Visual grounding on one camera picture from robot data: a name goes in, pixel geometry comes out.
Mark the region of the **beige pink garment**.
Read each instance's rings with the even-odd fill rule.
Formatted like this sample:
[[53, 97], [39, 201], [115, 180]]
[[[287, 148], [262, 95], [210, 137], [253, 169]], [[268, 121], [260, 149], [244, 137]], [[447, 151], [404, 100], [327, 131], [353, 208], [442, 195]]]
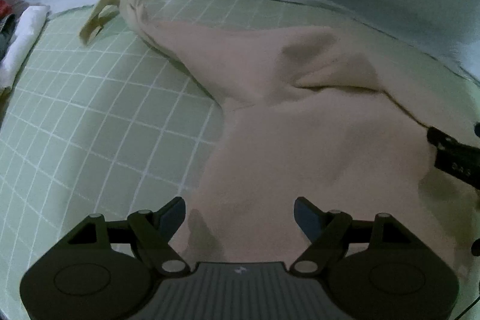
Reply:
[[465, 107], [387, 69], [318, 26], [225, 31], [152, 19], [141, 0], [99, 0], [87, 41], [115, 6], [146, 43], [185, 65], [213, 96], [224, 131], [187, 202], [172, 247], [189, 263], [292, 263], [308, 242], [293, 204], [356, 218], [393, 214], [448, 265], [467, 264], [474, 201], [433, 167], [428, 127], [471, 137]]

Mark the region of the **dark clothes pile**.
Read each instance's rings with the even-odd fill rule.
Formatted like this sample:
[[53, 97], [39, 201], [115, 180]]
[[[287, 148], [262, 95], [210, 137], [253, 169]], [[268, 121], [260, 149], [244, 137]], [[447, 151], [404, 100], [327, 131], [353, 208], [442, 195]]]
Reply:
[[1, 0], [0, 58], [4, 58], [15, 31], [16, 15], [9, 0]]

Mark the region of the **white folded cloth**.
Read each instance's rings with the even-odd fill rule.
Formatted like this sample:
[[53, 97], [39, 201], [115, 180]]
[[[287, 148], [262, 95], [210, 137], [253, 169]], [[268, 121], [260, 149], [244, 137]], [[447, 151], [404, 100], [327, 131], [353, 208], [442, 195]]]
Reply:
[[30, 6], [19, 17], [5, 54], [1, 57], [1, 91], [11, 89], [16, 75], [43, 29], [47, 6]]

